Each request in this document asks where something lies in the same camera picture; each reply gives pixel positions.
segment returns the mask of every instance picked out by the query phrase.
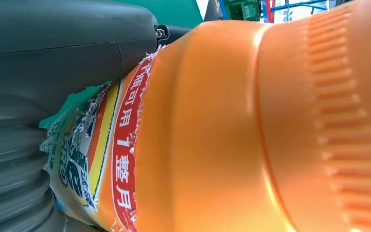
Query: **white chinese characters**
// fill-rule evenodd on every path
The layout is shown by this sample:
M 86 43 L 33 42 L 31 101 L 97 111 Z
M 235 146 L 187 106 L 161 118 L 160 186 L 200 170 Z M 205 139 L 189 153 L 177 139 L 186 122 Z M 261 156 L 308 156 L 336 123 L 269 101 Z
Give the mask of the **white chinese characters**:
M 116 180 L 127 183 L 128 181 L 128 155 L 121 156 L 116 160 Z

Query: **orange plastic bottle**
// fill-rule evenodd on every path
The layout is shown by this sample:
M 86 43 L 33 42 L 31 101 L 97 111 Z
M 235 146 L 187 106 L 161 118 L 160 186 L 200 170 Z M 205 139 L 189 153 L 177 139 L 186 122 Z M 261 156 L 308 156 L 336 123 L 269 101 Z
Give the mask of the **orange plastic bottle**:
M 105 99 L 87 145 L 105 229 L 371 232 L 371 0 L 204 23 Z

